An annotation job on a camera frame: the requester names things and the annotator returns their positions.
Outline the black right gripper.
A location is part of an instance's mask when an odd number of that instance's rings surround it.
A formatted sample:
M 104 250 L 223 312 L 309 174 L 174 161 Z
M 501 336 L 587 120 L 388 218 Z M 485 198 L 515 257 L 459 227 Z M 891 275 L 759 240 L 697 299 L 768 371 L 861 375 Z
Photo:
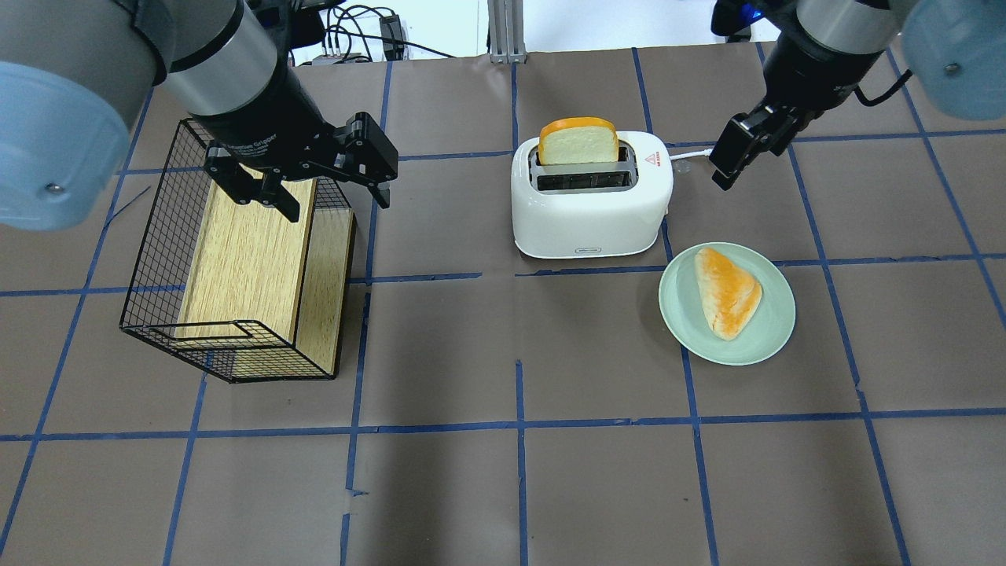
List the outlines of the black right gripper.
M 766 58 L 766 95 L 726 123 L 709 154 L 712 180 L 730 190 L 759 154 L 781 154 L 797 133 L 844 103 L 865 77 L 865 55 L 822 46 L 797 20 L 776 20 L 780 36 Z

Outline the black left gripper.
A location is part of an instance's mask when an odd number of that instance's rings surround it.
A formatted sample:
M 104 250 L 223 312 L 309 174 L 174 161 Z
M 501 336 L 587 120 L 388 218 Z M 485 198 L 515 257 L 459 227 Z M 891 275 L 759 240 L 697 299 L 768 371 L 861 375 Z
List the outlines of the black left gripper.
M 369 112 L 356 112 L 338 128 L 327 123 L 297 75 L 273 75 L 262 93 L 233 111 L 192 117 L 226 151 L 208 152 L 204 170 L 235 204 L 259 203 L 297 223 L 299 202 L 284 188 L 284 176 L 292 182 L 327 176 L 365 187 L 382 209 L 391 206 L 399 154 L 384 129 Z

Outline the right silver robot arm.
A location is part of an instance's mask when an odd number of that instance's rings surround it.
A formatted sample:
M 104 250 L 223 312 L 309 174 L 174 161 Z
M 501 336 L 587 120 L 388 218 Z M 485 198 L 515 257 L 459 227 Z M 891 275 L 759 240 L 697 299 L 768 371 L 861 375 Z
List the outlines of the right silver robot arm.
M 718 1 L 710 29 L 729 37 L 767 20 L 779 29 L 766 58 L 765 96 L 727 122 L 712 149 L 714 182 L 730 189 L 762 152 L 780 155 L 824 112 L 855 96 L 866 107 L 911 78 L 940 112 L 958 119 L 1004 117 L 1002 1 Z M 861 80 L 895 40 L 905 74 L 869 99 Z

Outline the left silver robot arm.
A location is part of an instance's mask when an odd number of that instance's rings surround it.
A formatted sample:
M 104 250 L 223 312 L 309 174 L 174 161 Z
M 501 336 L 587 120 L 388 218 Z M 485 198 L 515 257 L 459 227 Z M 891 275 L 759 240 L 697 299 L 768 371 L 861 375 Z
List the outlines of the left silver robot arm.
M 382 208 L 398 151 L 367 112 L 327 123 L 288 54 L 320 42 L 319 1 L 4 1 L 5 226 L 63 230 L 123 165 L 130 126 L 164 85 L 211 136 L 204 170 L 237 204 L 298 222 L 284 182 L 365 186 Z

